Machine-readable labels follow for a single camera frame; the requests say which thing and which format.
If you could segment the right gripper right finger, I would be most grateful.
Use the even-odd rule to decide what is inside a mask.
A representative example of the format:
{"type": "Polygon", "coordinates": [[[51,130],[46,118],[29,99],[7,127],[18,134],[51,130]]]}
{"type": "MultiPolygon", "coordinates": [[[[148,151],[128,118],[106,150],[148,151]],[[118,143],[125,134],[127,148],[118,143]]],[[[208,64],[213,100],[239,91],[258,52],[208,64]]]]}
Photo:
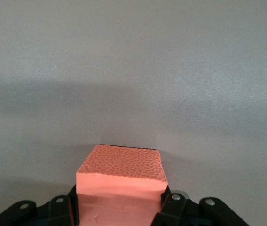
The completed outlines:
{"type": "Polygon", "coordinates": [[[222,200],[205,197],[193,202],[185,192],[169,187],[161,194],[161,210],[154,216],[153,226],[247,226],[222,200]]]}

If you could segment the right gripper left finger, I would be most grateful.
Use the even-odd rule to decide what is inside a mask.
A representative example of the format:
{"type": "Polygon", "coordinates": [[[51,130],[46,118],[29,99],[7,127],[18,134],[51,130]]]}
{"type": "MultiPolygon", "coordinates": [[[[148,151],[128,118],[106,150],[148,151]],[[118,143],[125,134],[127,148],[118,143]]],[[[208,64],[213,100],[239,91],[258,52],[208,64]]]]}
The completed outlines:
{"type": "Polygon", "coordinates": [[[22,200],[0,213],[0,226],[78,226],[79,208],[74,186],[41,206],[22,200]]]}

